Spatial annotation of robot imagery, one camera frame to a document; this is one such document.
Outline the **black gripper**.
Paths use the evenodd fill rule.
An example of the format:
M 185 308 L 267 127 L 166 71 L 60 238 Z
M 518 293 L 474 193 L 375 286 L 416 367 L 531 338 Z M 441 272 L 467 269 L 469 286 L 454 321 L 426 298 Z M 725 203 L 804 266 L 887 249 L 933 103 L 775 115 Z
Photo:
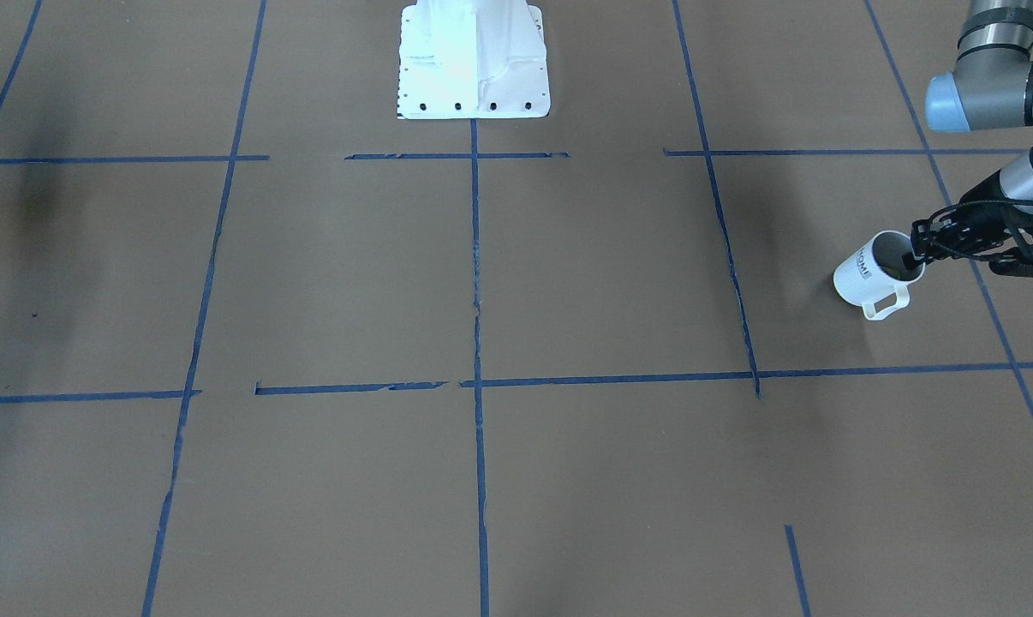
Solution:
M 1033 279 L 1033 213 L 1007 202 L 968 202 L 912 224 L 900 268 L 938 261 L 987 263 L 998 276 Z

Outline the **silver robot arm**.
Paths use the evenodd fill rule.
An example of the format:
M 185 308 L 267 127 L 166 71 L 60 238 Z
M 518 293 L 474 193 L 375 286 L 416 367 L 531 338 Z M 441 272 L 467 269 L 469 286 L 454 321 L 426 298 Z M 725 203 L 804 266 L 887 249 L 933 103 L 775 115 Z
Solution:
M 925 117 L 941 133 L 1033 128 L 1033 1 L 971 3 L 954 69 L 930 82 Z M 952 206 L 912 224 L 904 265 L 944 259 L 1033 278 L 1033 146 Z

